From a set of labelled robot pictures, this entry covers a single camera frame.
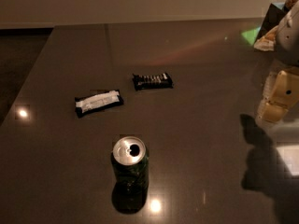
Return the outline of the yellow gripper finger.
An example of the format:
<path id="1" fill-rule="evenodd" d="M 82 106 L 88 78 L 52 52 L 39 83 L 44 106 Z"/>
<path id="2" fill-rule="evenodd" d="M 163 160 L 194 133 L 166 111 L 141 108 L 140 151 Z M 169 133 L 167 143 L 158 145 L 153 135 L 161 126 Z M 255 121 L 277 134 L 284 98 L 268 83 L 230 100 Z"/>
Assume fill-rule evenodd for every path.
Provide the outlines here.
<path id="1" fill-rule="evenodd" d="M 270 72 L 263 87 L 257 118 L 276 123 L 299 102 L 299 69 Z"/>

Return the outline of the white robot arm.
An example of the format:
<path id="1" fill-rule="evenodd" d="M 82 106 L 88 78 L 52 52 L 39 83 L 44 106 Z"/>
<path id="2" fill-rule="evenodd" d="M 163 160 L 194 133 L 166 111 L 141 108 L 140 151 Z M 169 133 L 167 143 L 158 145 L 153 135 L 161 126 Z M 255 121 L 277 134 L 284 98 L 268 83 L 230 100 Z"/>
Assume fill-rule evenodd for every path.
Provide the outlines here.
<path id="1" fill-rule="evenodd" d="M 253 47 L 273 55 L 257 119 L 276 123 L 299 102 L 299 2 L 272 3 Z"/>

